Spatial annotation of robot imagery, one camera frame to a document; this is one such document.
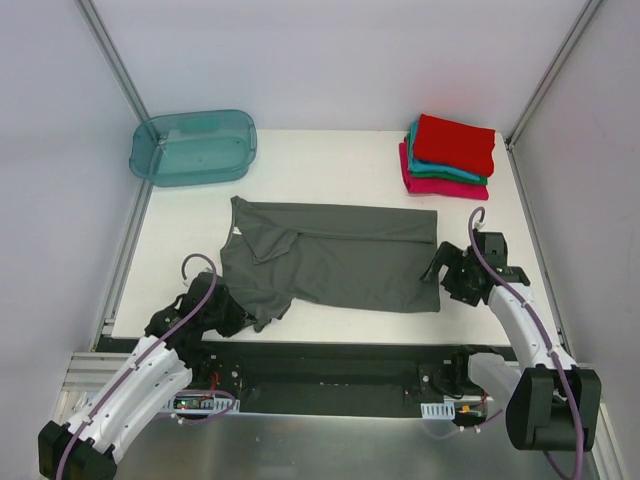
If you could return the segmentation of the grey t shirt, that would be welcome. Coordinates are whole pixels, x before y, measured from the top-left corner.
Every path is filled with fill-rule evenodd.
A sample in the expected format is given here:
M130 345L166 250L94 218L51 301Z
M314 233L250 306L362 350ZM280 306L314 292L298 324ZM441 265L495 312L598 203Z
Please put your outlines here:
M261 330L293 300L401 314L440 309L424 274L437 250L436 212L232 198L223 279Z

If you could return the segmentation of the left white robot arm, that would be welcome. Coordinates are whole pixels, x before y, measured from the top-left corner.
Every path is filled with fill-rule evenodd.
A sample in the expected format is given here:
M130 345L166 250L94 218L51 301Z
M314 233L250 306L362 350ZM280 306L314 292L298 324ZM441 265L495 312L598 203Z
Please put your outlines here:
M187 387L211 377L202 337L235 334L248 321L220 276L204 271L186 293L156 312L129 357L66 422L39 432L38 468L46 479L112 479L136 437Z

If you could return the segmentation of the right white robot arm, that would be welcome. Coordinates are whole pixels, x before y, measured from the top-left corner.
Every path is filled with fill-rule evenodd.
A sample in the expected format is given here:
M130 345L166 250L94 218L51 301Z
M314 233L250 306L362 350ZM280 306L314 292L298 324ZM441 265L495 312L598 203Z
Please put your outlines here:
M512 445L518 450L592 449L602 384L553 341L537 313L530 281L507 263L500 232L472 232L460 249L443 242L422 278L437 280L451 299L484 303L500 321L519 368L495 353L478 352L450 369L452 387L461 394L481 388L503 410Z

